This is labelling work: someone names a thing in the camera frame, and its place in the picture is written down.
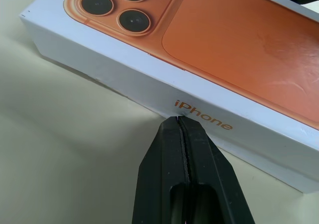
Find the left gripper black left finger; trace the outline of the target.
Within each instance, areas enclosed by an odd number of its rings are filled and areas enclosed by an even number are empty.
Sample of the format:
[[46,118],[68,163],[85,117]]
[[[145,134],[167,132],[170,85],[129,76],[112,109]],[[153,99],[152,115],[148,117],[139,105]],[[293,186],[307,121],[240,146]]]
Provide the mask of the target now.
[[188,184],[183,132],[169,117],[139,166],[132,224],[183,224]]

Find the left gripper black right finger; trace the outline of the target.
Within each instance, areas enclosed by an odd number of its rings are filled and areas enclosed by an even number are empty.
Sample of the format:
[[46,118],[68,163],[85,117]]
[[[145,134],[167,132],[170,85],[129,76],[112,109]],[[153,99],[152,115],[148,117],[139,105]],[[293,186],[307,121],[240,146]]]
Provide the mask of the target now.
[[180,116],[189,174],[186,224],[256,224],[226,157],[202,125]]

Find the white phone box lid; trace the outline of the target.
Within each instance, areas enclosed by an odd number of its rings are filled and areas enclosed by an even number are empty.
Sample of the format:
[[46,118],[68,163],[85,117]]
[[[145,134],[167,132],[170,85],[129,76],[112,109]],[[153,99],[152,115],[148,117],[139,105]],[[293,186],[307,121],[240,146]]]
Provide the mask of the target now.
[[319,192],[319,0],[35,0],[39,53]]

